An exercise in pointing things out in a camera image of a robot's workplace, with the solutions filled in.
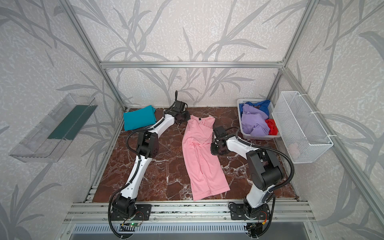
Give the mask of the pink t-shirt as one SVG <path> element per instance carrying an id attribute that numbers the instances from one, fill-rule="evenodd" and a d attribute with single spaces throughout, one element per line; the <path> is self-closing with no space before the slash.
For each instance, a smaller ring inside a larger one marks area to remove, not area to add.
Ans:
<path id="1" fill-rule="evenodd" d="M 183 157 L 191 182 L 194 201 L 230 190 L 219 158 L 211 153 L 214 117 L 188 120 L 182 140 Z"/>

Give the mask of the purple t-shirt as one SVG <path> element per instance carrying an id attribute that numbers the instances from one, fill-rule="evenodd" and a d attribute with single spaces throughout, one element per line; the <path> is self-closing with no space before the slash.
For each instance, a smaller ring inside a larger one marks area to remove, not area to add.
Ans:
<path id="1" fill-rule="evenodd" d="M 269 128 L 265 122 L 269 116 L 259 109 L 248 104 L 243 106 L 243 114 L 241 116 L 241 125 L 243 132 L 252 137 L 265 137 L 269 134 Z"/>

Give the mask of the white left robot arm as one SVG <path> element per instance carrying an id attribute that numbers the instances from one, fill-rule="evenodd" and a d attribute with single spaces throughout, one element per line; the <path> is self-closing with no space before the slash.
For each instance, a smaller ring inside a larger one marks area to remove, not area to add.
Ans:
<path id="1" fill-rule="evenodd" d="M 139 134 L 137 148 L 134 150 L 129 144 L 127 147 L 135 153 L 136 159 L 126 184 L 110 197 L 108 206 L 108 219 L 110 221 L 112 216 L 122 219 L 135 217 L 139 188 L 149 164 L 159 152 L 160 136 L 172 125 L 180 125 L 189 119 L 188 104 L 175 100 L 169 108 L 163 111 L 162 118 L 155 124 L 132 132 Z"/>

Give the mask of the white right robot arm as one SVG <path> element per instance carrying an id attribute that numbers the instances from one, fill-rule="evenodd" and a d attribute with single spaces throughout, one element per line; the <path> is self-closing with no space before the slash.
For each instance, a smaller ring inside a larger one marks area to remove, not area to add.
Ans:
<path id="1" fill-rule="evenodd" d="M 274 211 L 269 202 L 276 201 L 272 188 L 284 178 L 284 171 L 274 151 L 249 143 L 228 131 L 224 127 L 213 130 L 211 153 L 222 156 L 233 152 L 246 159 L 253 183 L 242 204 L 229 203 L 231 219 L 256 220 L 265 224 Z"/>

